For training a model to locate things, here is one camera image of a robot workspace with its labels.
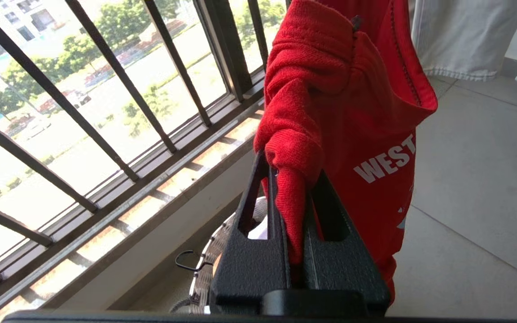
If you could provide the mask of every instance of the red hoodie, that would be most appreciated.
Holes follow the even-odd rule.
[[[254,140],[279,170],[289,260],[302,262],[304,192],[324,168],[392,297],[414,183],[415,128],[436,111],[405,0],[293,0],[265,78]],[[344,16],[358,15],[361,25]]]

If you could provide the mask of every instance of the metal hook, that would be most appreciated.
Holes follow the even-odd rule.
[[[180,268],[183,268],[183,269],[186,269],[186,270],[189,270],[189,271],[192,271],[192,272],[200,272],[203,269],[204,266],[206,266],[206,265],[211,265],[212,266],[213,265],[213,263],[211,263],[211,262],[203,262],[199,268],[192,268],[190,266],[185,266],[184,264],[180,264],[179,263],[179,258],[181,256],[187,255],[189,253],[195,253],[195,251],[193,251],[193,250],[185,250],[185,251],[179,253],[176,256],[176,258],[175,258],[175,264],[177,266],[179,266]]]

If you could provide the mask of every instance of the gray floor tile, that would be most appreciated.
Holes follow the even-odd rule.
[[[414,205],[517,268],[517,107],[453,86],[416,137]]]
[[[458,80],[455,85],[517,105],[517,82],[513,78],[498,76],[489,82]]]
[[[411,207],[388,316],[517,319],[517,270]]]
[[[436,97],[440,99],[446,91],[452,86],[452,84],[443,82],[441,80],[438,80],[436,78],[428,78],[430,81],[430,85],[434,89],[434,92],[436,93]]]
[[[429,76],[429,78],[435,78],[438,80],[441,80],[442,82],[446,82],[448,84],[454,84],[456,82],[456,79],[449,78],[448,76]]]

